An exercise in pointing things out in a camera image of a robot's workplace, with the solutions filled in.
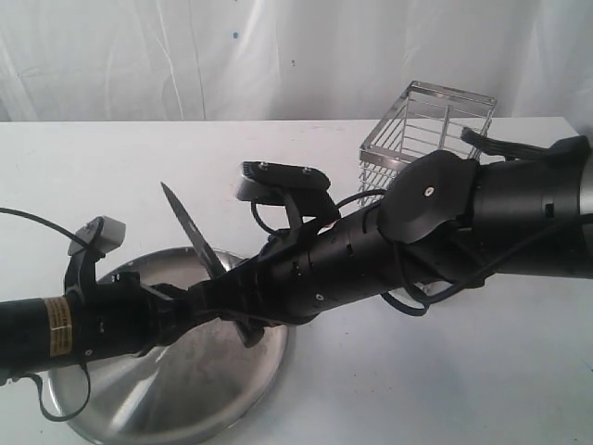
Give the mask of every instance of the stainless steel lid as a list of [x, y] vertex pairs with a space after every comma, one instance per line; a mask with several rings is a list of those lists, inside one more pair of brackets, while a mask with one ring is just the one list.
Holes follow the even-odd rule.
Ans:
[[[240, 259], [217, 251], [227, 268]], [[162, 250], [119, 270], [145, 283], [187, 287], [208, 279], [191, 248]], [[215, 320], [145, 357], [89, 364], [92, 396], [69, 425], [99, 444], [195, 444], [232, 425], [271, 385], [284, 355], [288, 329], [266, 328], [245, 349], [232, 323]], [[52, 400], [62, 413], [81, 406], [86, 386], [78, 367], [49, 373]]]

